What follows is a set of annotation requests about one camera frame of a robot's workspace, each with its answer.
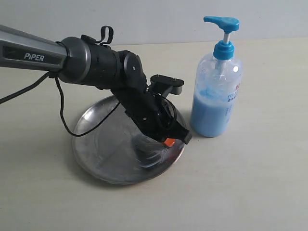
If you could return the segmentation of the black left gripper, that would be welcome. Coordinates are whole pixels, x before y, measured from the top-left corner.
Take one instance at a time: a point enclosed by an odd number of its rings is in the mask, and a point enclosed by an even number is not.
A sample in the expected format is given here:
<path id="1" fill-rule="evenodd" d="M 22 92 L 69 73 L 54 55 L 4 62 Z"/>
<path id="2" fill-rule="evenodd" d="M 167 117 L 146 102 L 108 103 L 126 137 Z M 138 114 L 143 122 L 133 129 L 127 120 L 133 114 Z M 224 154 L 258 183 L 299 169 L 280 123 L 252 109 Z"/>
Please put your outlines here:
<path id="1" fill-rule="evenodd" d="M 175 139 L 185 144 L 191 140 L 190 131 L 177 121 L 176 112 L 171 114 L 162 97 L 134 88 L 113 89 L 113 95 L 145 136 L 165 146 L 173 146 Z"/>

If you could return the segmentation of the grey and black left arm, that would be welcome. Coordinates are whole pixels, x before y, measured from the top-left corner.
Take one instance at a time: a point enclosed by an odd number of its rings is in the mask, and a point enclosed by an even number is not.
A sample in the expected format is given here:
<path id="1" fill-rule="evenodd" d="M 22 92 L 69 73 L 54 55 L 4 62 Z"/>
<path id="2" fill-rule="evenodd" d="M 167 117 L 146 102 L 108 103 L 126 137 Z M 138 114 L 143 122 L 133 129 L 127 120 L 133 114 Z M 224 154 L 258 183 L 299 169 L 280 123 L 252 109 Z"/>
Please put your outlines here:
<path id="1" fill-rule="evenodd" d="M 110 90 L 142 134 L 163 143 L 188 143 L 192 134 L 177 120 L 177 109 L 167 99 L 182 92 L 183 80 L 163 75 L 147 79 L 138 55 L 110 48 L 111 26 L 103 26 L 100 34 L 100 40 L 82 35 L 53 42 L 1 26 L 0 65 L 44 71 L 44 77 L 56 83 Z"/>

